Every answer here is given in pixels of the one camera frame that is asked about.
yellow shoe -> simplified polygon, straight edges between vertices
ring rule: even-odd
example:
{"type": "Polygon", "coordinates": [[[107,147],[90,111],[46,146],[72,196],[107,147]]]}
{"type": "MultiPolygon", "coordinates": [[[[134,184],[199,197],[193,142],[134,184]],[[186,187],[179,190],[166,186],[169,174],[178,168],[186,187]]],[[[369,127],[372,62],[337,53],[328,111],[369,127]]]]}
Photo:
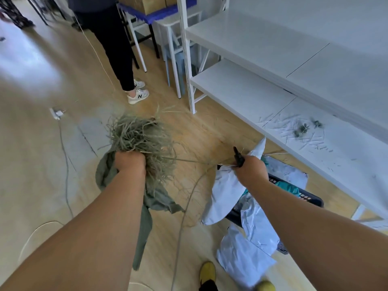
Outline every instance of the yellow shoe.
{"type": "Polygon", "coordinates": [[[216,281],[216,267],[211,261],[205,262],[199,271],[199,286],[208,280],[216,281]]]}
{"type": "Polygon", "coordinates": [[[276,289],[270,281],[261,281],[257,285],[257,291],[276,291],[276,289]]]}

hand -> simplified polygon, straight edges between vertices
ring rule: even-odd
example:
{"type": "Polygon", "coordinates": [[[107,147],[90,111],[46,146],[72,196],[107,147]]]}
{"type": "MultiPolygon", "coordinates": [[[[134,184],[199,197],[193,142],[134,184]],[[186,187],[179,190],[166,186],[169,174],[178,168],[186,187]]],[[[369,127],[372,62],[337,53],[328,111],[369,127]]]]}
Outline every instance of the hand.
{"type": "Polygon", "coordinates": [[[114,156],[114,166],[119,171],[144,171],[145,174],[146,158],[143,153],[137,151],[117,151],[114,156]]]}
{"type": "Polygon", "coordinates": [[[242,167],[235,166],[234,172],[240,183],[248,188],[261,181],[268,181],[268,173],[265,164],[256,156],[245,155],[245,162],[242,167]]]}

forearm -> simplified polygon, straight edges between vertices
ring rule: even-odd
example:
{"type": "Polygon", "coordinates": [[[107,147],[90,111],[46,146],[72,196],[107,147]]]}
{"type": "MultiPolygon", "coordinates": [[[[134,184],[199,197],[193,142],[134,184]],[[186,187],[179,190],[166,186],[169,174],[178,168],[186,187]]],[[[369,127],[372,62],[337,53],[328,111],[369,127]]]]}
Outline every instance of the forearm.
{"type": "Polygon", "coordinates": [[[251,182],[247,188],[315,288],[388,289],[385,235],[318,208],[268,181],[261,181],[260,186],[251,182]]]}
{"type": "Polygon", "coordinates": [[[43,243],[0,288],[127,290],[145,173],[120,171],[84,211],[43,243]]]}

floor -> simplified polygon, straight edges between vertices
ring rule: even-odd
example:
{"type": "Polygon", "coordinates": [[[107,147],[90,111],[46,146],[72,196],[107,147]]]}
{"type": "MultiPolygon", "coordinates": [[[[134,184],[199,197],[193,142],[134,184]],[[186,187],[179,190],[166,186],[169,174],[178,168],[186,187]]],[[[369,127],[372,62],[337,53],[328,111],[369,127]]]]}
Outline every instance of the floor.
{"type": "MultiPolygon", "coordinates": [[[[0,284],[71,218],[65,202],[66,162],[59,127],[69,159],[68,198],[74,214],[99,194],[94,172],[109,148],[105,126],[111,116],[123,111],[141,116],[154,115],[167,107],[175,111],[160,115],[171,127],[181,158],[219,163],[233,156],[232,146],[249,151],[263,137],[210,98],[196,105],[197,114],[193,116],[187,96],[179,100],[175,89],[167,86],[163,61],[145,46],[142,51],[148,72],[135,70],[135,76],[147,83],[151,95],[137,105],[128,105],[93,34],[86,36],[112,82],[82,33],[60,18],[50,21],[47,27],[28,3],[20,0],[16,4],[36,27],[21,31],[13,24],[0,22],[0,36],[5,37],[0,42],[0,284]],[[60,122],[49,112],[54,106],[65,110],[60,122]]],[[[267,141],[265,152],[277,151],[280,148],[267,141]]],[[[277,158],[309,174],[307,190],[321,197],[328,210],[352,215],[358,205],[355,200],[294,157],[281,154],[277,158]]],[[[175,179],[167,189],[183,207],[206,169],[202,164],[178,163],[175,179]]],[[[226,220],[213,226],[198,224],[214,176],[214,170],[210,170],[201,179],[190,203],[175,290],[197,290],[198,270],[205,260],[216,262],[215,251],[228,227],[226,220]]],[[[152,216],[154,225],[143,261],[140,270],[132,273],[131,281],[155,290],[170,290],[183,214],[154,211],[152,216]]],[[[313,289],[290,255],[276,253],[274,258],[278,264],[266,276],[278,290],[313,289]]],[[[237,290],[230,277],[216,266],[218,288],[237,290]]],[[[147,288],[130,285],[129,290],[147,288]]]]}

bundle of dried grass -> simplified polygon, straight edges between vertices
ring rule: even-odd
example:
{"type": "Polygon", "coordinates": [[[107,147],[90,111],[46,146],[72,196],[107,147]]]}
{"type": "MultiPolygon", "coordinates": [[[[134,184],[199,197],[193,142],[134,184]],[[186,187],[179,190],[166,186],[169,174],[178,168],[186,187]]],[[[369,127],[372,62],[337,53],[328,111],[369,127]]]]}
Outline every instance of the bundle of dried grass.
{"type": "Polygon", "coordinates": [[[158,117],[146,119],[124,114],[113,120],[109,131],[115,150],[144,153],[149,189],[172,179],[176,153],[172,137],[158,117]]]}

